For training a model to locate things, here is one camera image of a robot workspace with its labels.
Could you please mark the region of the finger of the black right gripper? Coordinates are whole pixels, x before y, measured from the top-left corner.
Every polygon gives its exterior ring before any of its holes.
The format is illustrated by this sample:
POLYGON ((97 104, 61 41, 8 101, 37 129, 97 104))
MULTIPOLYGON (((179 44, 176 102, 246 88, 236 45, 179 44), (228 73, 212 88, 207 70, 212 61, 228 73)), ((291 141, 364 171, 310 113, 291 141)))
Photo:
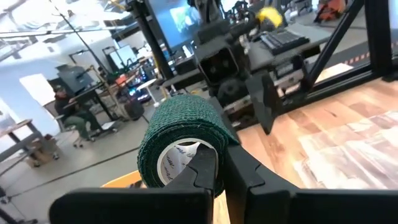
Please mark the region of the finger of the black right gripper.
POLYGON ((257 73, 246 81, 254 112, 266 134, 270 134, 275 119, 282 111, 282 102, 270 75, 257 73))
POLYGON ((223 107, 220 105, 218 99, 215 97, 211 97, 208 99, 208 101, 217 111, 217 113, 221 117, 223 124, 226 126, 231 135, 239 142, 239 136, 237 135, 235 129, 233 128, 232 123, 228 118, 228 115, 224 111, 223 107))

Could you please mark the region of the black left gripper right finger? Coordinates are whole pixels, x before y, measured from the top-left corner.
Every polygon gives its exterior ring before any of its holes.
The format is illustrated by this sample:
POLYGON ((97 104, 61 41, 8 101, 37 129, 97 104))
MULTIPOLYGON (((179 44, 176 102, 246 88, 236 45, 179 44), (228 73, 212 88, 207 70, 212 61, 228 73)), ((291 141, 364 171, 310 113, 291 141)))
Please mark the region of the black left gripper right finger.
POLYGON ((224 156, 231 223, 397 224, 397 191, 300 189, 241 146, 224 156))

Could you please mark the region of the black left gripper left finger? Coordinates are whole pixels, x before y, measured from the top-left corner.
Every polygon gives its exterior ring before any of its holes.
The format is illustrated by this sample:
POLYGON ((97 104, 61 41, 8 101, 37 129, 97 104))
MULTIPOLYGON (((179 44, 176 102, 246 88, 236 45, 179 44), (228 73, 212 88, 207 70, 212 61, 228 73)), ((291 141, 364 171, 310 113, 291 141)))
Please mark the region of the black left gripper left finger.
POLYGON ((199 145, 186 168, 163 188, 83 188, 56 199, 56 224, 212 223, 217 153, 199 145))

